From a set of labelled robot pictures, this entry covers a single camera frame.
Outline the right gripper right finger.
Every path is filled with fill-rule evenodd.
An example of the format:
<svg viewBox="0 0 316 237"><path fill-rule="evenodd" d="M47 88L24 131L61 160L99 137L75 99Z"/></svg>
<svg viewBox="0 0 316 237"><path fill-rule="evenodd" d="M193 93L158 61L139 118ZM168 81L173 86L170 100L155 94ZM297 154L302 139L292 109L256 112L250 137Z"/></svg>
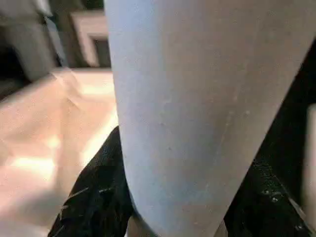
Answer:
<svg viewBox="0 0 316 237"><path fill-rule="evenodd" d="M312 227L267 162L254 160L225 217L230 237L311 237Z"/></svg>

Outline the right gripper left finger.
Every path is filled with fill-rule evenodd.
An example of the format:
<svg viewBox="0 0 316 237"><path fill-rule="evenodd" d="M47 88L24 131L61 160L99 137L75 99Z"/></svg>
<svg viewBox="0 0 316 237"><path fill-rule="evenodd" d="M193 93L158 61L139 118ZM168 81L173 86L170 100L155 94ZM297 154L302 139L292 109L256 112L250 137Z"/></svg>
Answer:
<svg viewBox="0 0 316 237"><path fill-rule="evenodd" d="M50 237L123 237L133 214L119 128L79 174Z"/></svg>

